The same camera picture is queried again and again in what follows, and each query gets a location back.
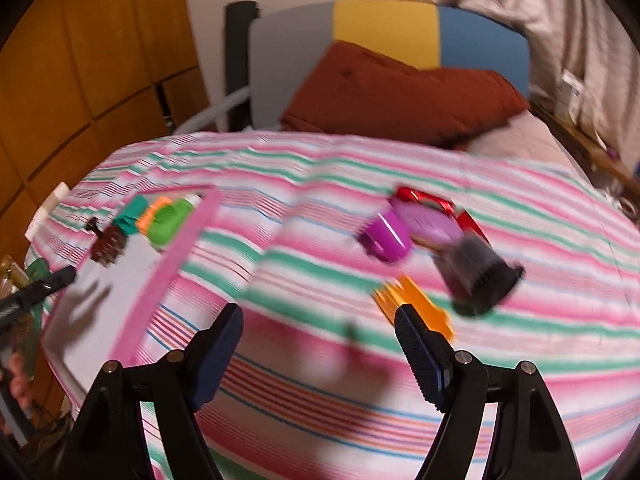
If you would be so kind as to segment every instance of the yellow comb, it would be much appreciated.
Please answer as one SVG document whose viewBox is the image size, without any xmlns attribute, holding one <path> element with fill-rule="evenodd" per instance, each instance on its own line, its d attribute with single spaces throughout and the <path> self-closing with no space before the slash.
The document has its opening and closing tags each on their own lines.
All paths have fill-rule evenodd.
<svg viewBox="0 0 640 480">
<path fill-rule="evenodd" d="M 440 332 L 448 341 L 453 341 L 455 334 L 449 325 L 449 315 L 435 306 L 407 275 L 400 276 L 395 283 L 385 283 L 374 291 L 373 298 L 391 324 L 398 307 L 410 303 L 429 330 Z"/>
</svg>

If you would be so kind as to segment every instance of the metal screw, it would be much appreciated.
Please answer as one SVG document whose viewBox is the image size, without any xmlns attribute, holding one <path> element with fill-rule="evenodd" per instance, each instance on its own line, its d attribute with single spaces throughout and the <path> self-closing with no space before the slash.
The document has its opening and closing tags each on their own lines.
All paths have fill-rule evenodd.
<svg viewBox="0 0 640 480">
<path fill-rule="evenodd" d="M 468 365 L 473 360 L 474 357 L 466 350 L 459 350 L 458 352 L 456 352 L 456 361 L 458 361 L 460 364 Z"/>
<path fill-rule="evenodd" d="M 111 374 L 118 369 L 119 365 L 120 363 L 115 360 L 107 361 L 102 365 L 102 371 Z"/>
<path fill-rule="evenodd" d="M 171 350 L 166 355 L 166 360 L 170 363 L 179 363 L 184 359 L 184 352 L 182 350 Z"/>
<path fill-rule="evenodd" d="M 522 369 L 522 371 L 526 374 L 534 374 L 536 373 L 536 365 L 529 362 L 529 361 L 523 361 L 520 363 L 520 368 Z"/>
</svg>

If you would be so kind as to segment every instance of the human hand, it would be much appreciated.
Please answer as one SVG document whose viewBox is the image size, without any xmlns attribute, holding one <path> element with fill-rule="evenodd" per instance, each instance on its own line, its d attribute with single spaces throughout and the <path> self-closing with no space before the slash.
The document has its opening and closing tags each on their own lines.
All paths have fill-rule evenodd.
<svg viewBox="0 0 640 480">
<path fill-rule="evenodd" d="M 8 370 L 13 375 L 9 383 L 9 392 L 18 401 L 23 410 L 31 406 L 33 393 L 29 384 L 29 378 L 24 371 L 24 357 L 20 352 L 14 352 L 9 358 Z M 2 380 L 2 370 L 0 369 L 0 381 Z M 0 427 L 4 429 L 5 434 L 11 434 L 11 429 L 7 426 L 4 418 L 0 416 Z"/>
</svg>

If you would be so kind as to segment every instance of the black lid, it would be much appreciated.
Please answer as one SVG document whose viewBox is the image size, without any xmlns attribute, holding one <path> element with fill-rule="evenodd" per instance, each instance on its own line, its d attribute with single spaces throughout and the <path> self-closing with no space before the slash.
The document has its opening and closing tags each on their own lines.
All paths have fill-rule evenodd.
<svg viewBox="0 0 640 480">
<path fill-rule="evenodd" d="M 520 281 L 524 267 L 510 267 L 497 262 L 478 278 L 471 291 L 471 304 L 476 314 L 484 314 L 500 303 Z"/>
</svg>

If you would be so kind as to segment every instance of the lavender oval object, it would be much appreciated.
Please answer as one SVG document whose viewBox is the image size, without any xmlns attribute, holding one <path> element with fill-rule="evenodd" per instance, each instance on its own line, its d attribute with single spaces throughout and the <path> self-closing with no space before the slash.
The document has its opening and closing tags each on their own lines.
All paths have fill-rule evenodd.
<svg viewBox="0 0 640 480">
<path fill-rule="evenodd" d="M 398 262 L 413 248 L 409 227 L 392 209 L 378 213 L 362 230 L 361 240 L 381 260 Z"/>
<path fill-rule="evenodd" d="M 452 244 L 463 236 L 458 223 L 441 211 L 415 202 L 403 202 L 397 198 L 392 198 L 389 203 L 396 216 L 409 227 L 413 236 L 441 246 Z"/>
</svg>

